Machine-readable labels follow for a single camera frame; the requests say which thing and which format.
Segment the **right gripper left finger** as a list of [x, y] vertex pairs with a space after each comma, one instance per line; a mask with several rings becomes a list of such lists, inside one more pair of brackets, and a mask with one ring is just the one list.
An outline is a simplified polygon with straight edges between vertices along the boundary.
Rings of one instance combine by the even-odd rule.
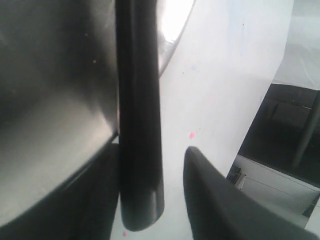
[[2, 240], [108, 240], [119, 196], [119, 146], [104, 151], [73, 180], [0, 228]]

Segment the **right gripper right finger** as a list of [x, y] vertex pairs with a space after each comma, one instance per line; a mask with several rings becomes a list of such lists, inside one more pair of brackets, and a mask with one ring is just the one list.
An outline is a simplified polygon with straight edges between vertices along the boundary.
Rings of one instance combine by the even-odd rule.
[[235, 188], [195, 146], [187, 148], [183, 191], [195, 240], [316, 240]]

